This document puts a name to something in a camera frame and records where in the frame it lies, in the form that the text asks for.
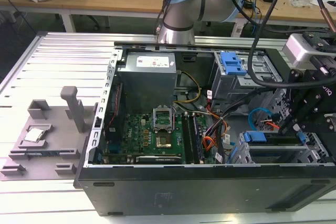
yellow wire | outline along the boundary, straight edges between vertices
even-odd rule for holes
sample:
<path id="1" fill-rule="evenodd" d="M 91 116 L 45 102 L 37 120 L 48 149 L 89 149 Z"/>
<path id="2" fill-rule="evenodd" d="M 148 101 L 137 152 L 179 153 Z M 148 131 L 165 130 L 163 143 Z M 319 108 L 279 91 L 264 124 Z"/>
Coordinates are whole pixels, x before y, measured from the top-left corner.
<path id="1" fill-rule="evenodd" d="M 174 101 L 174 102 L 178 102 L 178 103 L 192 103 L 194 101 L 197 101 L 200 96 L 201 96 L 201 87 L 200 85 L 198 84 L 198 82 L 194 79 L 194 77 L 192 77 L 189 73 L 185 72 L 185 71 L 181 71 L 182 73 L 186 74 L 187 76 L 190 77 L 190 79 L 192 79 L 196 85 L 197 85 L 197 88 L 198 88 L 198 93 L 197 93 L 197 96 L 193 99 L 190 99 L 190 100 L 183 100 L 183 101 Z"/>

chip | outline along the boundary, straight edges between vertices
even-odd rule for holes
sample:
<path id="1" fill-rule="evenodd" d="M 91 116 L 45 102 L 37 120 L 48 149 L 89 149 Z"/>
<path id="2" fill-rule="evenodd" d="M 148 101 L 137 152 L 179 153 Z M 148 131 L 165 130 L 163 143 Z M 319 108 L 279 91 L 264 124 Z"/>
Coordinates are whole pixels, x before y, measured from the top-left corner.
<path id="1" fill-rule="evenodd" d="M 157 133 L 156 135 L 157 148 L 172 148 L 172 137 L 169 133 Z"/>

blue plastic clip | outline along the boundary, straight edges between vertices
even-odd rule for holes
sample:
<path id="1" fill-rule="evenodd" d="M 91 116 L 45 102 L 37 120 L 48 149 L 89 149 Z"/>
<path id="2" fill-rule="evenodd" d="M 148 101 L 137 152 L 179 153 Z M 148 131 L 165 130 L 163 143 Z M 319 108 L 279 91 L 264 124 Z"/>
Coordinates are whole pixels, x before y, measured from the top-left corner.
<path id="1" fill-rule="evenodd" d="M 237 57 L 235 52 L 221 52 L 223 69 L 226 74 L 235 76 L 244 76 L 247 71 L 242 68 L 242 61 Z"/>
<path id="2" fill-rule="evenodd" d="M 266 143 L 267 139 L 265 134 L 261 131 L 247 131 L 243 134 L 245 142 L 263 142 Z"/>
<path id="3" fill-rule="evenodd" d="M 299 131 L 296 136 L 299 138 L 299 140 L 301 140 L 302 144 L 306 143 L 307 137 L 302 131 Z"/>

floor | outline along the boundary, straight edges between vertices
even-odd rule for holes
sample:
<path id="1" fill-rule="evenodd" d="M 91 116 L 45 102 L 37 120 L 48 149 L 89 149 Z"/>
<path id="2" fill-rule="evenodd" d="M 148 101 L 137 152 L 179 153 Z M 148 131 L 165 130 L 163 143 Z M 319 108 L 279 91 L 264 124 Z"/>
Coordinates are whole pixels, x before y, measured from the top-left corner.
<path id="1" fill-rule="evenodd" d="M 24 15 L 27 15 L 26 19 L 36 31 L 64 31 L 62 20 L 56 19 L 54 14 L 28 13 Z M 16 13 L 16 16 L 16 23 L 4 22 L 0 25 L 0 82 L 34 38 L 34 33 L 23 22 L 19 13 Z M 106 29 L 103 17 L 96 16 L 96 19 L 101 24 L 99 33 L 118 34 L 152 34 L 155 21 L 151 18 L 110 17 L 111 27 Z M 96 33 L 93 31 L 94 23 L 87 16 L 74 15 L 74 23 L 79 33 Z M 233 25 L 233 23 L 212 23 L 204 33 L 200 33 L 201 23 L 196 23 L 195 35 L 229 37 Z M 250 24 L 247 25 L 242 37 L 253 37 L 252 28 Z M 262 37 L 283 39 L 286 35 L 265 32 Z"/>

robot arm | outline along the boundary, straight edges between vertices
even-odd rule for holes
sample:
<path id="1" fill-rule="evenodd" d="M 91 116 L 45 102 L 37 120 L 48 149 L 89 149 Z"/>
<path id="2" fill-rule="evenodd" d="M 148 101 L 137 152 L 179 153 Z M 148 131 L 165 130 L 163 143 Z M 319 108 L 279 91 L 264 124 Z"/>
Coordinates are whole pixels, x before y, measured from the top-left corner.
<path id="1" fill-rule="evenodd" d="M 236 1 L 242 5 L 243 0 Z M 196 21 L 224 22 L 237 14 L 232 0 L 171 0 L 157 39 L 167 44 L 194 44 Z"/>

